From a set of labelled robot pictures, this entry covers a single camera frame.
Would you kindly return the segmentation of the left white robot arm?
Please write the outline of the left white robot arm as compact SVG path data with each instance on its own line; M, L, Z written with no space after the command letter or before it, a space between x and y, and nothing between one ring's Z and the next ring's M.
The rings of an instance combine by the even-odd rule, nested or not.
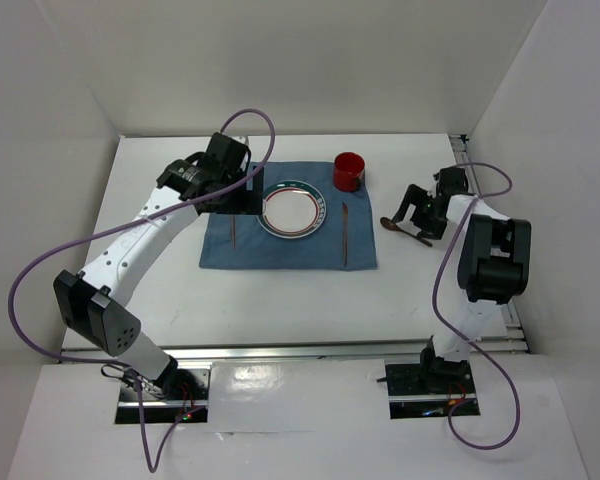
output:
M127 309L133 293L171 242L202 213L258 215L264 174L219 198L211 193L247 177L251 151L244 137L215 133L205 151L170 163L135 217L135 226L80 272L53 282L66 326L141 377L156 399L197 390L195 377L142 331Z

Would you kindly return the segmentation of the red mug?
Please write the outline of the red mug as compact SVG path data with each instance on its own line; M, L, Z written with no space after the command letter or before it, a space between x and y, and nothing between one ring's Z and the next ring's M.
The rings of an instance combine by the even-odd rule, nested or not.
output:
M337 155L333 163L333 185L345 193L357 192L363 183L365 173L364 159L353 152Z

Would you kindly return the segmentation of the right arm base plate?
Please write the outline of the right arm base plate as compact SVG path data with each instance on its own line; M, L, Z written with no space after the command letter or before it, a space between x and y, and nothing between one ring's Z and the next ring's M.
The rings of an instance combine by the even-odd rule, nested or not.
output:
M480 415L471 370L459 379L433 383L421 380L418 373L418 364L386 363L376 380L386 386L392 420L443 418L453 408L455 416Z

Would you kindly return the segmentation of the copper knife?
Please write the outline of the copper knife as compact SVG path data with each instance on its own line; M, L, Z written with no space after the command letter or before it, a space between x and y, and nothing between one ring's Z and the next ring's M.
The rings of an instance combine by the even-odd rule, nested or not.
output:
M343 268L348 266L348 216L349 209L345 202L342 202L342 252Z

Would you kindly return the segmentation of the white plate green red rim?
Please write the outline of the white plate green red rim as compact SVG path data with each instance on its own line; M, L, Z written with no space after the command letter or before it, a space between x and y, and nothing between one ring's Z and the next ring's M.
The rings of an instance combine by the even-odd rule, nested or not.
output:
M313 185L299 180L284 180L263 192L264 208L257 217L270 235L295 240L312 235L327 216L324 195Z

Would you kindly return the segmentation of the blue cloth placemat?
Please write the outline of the blue cloth placemat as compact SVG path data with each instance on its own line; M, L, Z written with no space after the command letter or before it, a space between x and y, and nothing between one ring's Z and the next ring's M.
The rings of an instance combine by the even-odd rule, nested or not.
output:
M365 187L342 192L331 162L270 162L263 213L209 216L199 267L211 270L339 270L377 267Z

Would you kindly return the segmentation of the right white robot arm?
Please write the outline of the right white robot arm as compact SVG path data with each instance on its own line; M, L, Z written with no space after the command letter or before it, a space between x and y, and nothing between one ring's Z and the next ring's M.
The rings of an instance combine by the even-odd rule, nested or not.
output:
M471 344L487 321L525 291L532 227L470 193L462 167L441 169L430 190L409 185L390 222L396 225L406 217L418 229L412 237L426 245L440 240L450 223L457 227L452 239L464 239L456 278L465 298L453 320L444 321L444 329L429 339L416 369L418 386L441 393L468 373Z

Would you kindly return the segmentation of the copper fork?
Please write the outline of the copper fork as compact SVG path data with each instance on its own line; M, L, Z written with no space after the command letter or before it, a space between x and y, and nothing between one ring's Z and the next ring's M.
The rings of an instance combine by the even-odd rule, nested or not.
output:
M231 246L232 250L236 250L236 217L231 215L230 217L230 233L231 233Z

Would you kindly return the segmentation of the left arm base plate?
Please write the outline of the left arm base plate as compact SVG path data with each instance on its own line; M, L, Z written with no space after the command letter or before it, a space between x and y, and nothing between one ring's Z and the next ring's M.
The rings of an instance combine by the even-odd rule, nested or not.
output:
M182 366L188 377L171 393L165 394L143 377L142 386L144 418L147 424L170 424L177 417L184 424L206 423L208 420L208 398L211 380L209 363L189 363ZM114 368L112 374L102 368L101 373L120 381L114 423L116 425L138 425L140 420L139 401L132 374Z

